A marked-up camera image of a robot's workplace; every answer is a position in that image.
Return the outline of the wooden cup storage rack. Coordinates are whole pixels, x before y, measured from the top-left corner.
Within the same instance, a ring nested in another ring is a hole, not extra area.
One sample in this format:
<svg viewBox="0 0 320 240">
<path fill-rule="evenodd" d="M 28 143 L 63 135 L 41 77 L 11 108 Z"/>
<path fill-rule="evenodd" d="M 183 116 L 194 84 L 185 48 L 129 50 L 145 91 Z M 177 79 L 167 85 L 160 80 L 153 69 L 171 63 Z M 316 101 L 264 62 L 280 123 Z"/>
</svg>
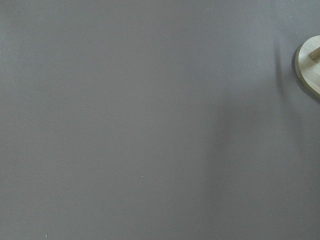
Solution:
<svg viewBox="0 0 320 240">
<path fill-rule="evenodd" d="M 296 51 L 294 68 L 302 85 L 320 98 L 320 36 L 306 40 Z"/>
</svg>

